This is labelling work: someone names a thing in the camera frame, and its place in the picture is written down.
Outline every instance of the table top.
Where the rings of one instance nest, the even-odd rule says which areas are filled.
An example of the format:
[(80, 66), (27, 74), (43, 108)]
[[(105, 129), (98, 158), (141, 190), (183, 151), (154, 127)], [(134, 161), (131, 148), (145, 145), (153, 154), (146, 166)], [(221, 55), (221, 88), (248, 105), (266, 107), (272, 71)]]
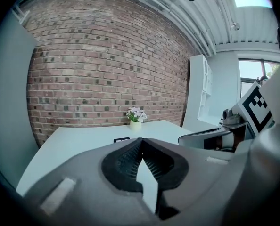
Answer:
[(154, 138), (178, 145), (178, 138), (191, 132), (168, 121), (142, 124), (140, 131), (129, 125), (95, 128), (58, 128), (42, 145), (23, 173), (16, 191), (24, 196), (41, 177), (71, 157), (95, 148), (114, 143), (114, 139), (129, 137)]

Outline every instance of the brick wall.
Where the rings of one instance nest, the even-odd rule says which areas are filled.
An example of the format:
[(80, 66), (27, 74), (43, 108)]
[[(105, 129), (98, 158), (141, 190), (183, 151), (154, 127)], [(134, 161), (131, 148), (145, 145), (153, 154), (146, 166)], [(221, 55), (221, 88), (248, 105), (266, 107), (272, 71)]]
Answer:
[(27, 103), (39, 145), (59, 126), (123, 125), (131, 106), (147, 121), (181, 124), (198, 52), (165, 17), (135, 0), (32, 0), (27, 9), (38, 41)]

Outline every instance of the potted plant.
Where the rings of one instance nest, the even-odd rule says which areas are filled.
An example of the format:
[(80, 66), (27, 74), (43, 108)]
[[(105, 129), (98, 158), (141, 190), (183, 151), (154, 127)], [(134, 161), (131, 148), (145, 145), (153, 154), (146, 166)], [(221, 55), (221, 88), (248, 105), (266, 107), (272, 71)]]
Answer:
[(131, 130), (138, 131), (141, 129), (141, 124), (147, 118), (147, 115), (144, 113), (143, 110), (140, 108), (129, 108), (128, 112), (126, 113), (127, 118), (131, 120), (130, 127)]

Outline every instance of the tree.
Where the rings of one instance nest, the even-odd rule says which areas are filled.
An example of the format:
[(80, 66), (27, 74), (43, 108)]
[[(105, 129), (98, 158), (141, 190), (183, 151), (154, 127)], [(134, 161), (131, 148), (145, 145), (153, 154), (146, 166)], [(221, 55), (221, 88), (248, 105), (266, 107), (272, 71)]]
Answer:
[(275, 74), (275, 72), (276, 72), (276, 70), (278, 69), (279, 65), (270, 64), (270, 67), (271, 67), (271, 71), (267, 72), (267, 76), (268, 76), (269, 78)]

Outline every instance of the skylight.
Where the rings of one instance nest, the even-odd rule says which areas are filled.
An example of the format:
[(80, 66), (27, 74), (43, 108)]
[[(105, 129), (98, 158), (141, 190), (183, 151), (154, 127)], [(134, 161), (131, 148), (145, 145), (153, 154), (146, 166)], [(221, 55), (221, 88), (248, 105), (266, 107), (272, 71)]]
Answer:
[(235, 0), (235, 4), (238, 8), (249, 6), (272, 8), (269, 0)]

